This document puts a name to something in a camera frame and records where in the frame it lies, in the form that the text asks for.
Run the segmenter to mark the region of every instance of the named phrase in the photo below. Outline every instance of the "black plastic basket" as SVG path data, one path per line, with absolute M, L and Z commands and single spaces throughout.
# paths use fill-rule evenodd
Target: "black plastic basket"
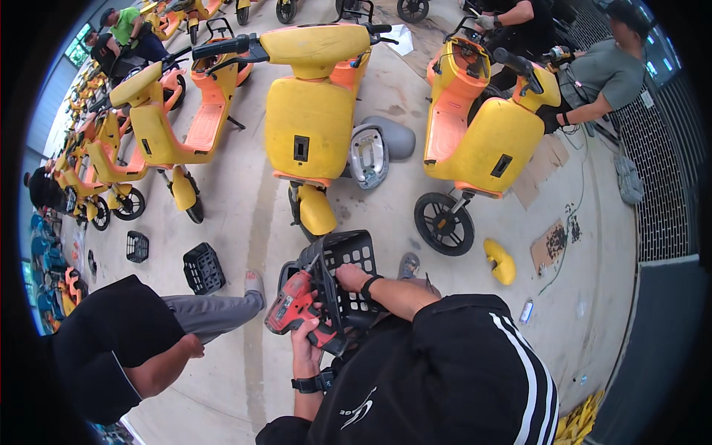
M 126 259 L 134 263 L 143 263 L 148 258 L 148 237 L 135 230 L 126 235 Z
M 332 326 L 344 333 L 346 327 L 366 331 L 385 309 L 361 294 L 349 293 L 333 278 L 336 268 L 345 263 L 354 263 L 372 275 L 376 274 L 371 235 L 366 230 L 353 230 L 338 234 L 327 234 L 305 248 L 297 261 L 290 261 L 282 267 L 279 288 L 287 279 L 309 264 L 320 253 L 320 259 L 313 271 L 313 281 L 319 291 L 318 300 L 325 304 L 324 321 L 331 319 Z
M 183 255 L 183 272 L 195 295 L 208 295 L 225 286 L 220 261 L 208 243 L 200 243 Z

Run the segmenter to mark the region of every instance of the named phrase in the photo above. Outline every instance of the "gray sandal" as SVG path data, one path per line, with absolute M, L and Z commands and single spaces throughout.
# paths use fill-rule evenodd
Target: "gray sandal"
M 247 277 L 247 274 L 250 272 L 255 274 L 255 278 Z M 262 277 L 255 271 L 247 270 L 247 272 L 245 272 L 245 294 L 250 291 L 260 294 L 260 298 L 262 299 L 262 306 L 260 310 L 264 309 L 267 306 L 267 301 L 265 300 L 265 286 L 262 284 Z
M 418 255 L 408 252 L 401 258 L 401 263 L 398 268 L 398 279 L 401 278 L 416 278 L 420 269 L 420 260 Z

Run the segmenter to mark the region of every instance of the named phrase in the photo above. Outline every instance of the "black cap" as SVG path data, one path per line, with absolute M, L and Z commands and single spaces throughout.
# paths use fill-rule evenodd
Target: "black cap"
M 625 0 L 613 0 L 606 8 L 606 12 L 611 19 L 625 23 L 628 28 L 635 31 L 641 40 L 648 37 L 648 32 L 652 27 L 643 11 Z
M 99 19 L 99 26 L 106 26 L 106 20 L 114 11 L 116 11 L 114 8 L 104 10 L 104 12 L 101 13 L 101 19 Z

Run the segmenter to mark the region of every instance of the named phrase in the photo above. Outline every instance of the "kickstand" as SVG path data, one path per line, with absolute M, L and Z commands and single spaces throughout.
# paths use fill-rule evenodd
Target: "kickstand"
M 233 124 L 237 125 L 237 128 L 239 128 L 240 130 L 244 130 L 244 129 L 246 128 L 246 127 L 245 127 L 244 125 L 242 125 L 240 122 L 237 122 L 232 116 L 228 116 L 228 117 L 227 117 L 227 120 L 229 120 L 229 121 L 232 122 Z

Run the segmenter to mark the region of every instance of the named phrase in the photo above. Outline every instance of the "pile of yellow parts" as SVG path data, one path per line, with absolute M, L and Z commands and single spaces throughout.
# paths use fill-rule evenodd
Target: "pile of yellow parts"
M 492 269 L 492 275 L 497 278 L 503 285 L 509 286 L 514 278 L 517 278 L 517 268 L 514 265 L 514 260 L 497 241 L 492 238 L 487 238 L 484 242 L 487 261 L 495 261 L 496 267 Z
M 598 404 L 603 399 L 603 389 L 596 395 L 591 394 L 586 402 L 579 405 L 568 416 L 559 419 L 556 427 L 554 445 L 581 445 L 593 428 L 598 414 Z

